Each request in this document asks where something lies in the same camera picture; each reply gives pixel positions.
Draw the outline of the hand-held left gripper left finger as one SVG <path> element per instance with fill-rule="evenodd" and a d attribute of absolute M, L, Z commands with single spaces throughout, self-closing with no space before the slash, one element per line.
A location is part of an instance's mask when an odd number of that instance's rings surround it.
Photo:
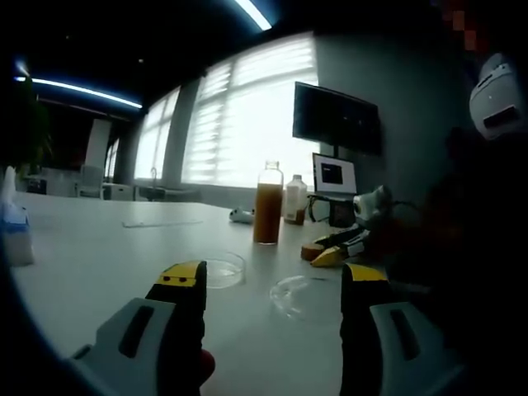
<path fill-rule="evenodd" d="M 205 261 L 170 266 L 70 363 L 103 395 L 200 394 L 206 286 Z"/>

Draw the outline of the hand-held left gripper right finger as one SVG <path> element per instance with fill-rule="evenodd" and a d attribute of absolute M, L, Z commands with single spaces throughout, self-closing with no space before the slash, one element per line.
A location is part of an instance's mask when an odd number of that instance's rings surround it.
<path fill-rule="evenodd" d="M 342 395 L 463 395 L 466 365 L 439 327 L 383 272 L 345 264 Z"/>

